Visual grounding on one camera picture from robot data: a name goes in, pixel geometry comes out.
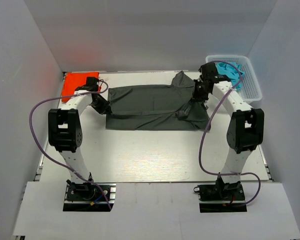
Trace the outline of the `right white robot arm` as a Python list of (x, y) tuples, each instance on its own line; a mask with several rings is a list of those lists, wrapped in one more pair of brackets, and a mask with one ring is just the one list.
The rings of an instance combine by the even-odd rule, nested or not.
[(207, 101), (209, 95), (213, 95), (219, 100), (217, 106), (222, 105), (230, 116), (226, 133), (229, 150), (225, 164), (217, 174), (222, 183), (215, 187), (216, 195), (226, 200), (241, 181), (248, 157), (263, 142), (265, 114), (262, 109), (253, 108), (241, 98), (229, 77), (218, 73), (214, 62), (200, 66), (198, 71), (200, 75), (194, 81), (192, 100)]

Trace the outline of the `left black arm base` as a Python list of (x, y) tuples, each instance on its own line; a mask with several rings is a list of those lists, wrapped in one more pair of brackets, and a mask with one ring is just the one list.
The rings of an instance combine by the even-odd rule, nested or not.
[(65, 190), (64, 212), (110, 212), (116, 197), (115, 183), (101, 183), (101, 189), (88, 183), (75, 184), (67, 181)]

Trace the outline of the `dark grey t-shirt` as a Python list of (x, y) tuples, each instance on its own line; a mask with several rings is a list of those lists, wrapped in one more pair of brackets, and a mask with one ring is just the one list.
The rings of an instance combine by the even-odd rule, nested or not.
[(193, 99), (195, 82), (183, 71), (167, 84), (131, 85), (108, 90), (111, 113), (105, 127), (118, 131), (204, 130), (209, 115)]

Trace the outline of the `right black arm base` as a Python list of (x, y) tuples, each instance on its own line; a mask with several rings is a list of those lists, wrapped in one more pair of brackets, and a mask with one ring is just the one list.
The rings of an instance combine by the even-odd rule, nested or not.
[(198, 194), (200, 213), (245, 213), (246, 198), (243, 186), (219, 191), (216, 184), (201, 184), (193, 188)]

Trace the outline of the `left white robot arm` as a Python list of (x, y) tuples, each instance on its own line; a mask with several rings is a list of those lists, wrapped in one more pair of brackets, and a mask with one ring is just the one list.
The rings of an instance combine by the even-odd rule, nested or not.
[(92, 107), (100, 115), (112, 114), (110, 102), (102, 96), (108, 88), (104, 80), (89, 76), (62, 107), (48, 112), (48, 142), (65, 161), (70, 172), (68, 182), (80, 185), (78, 193), (86, 200), (95, 196), (96, 187), (91, 184), (93, 176), (81, 152), (83, 131), (80, 116), (87, 107)]

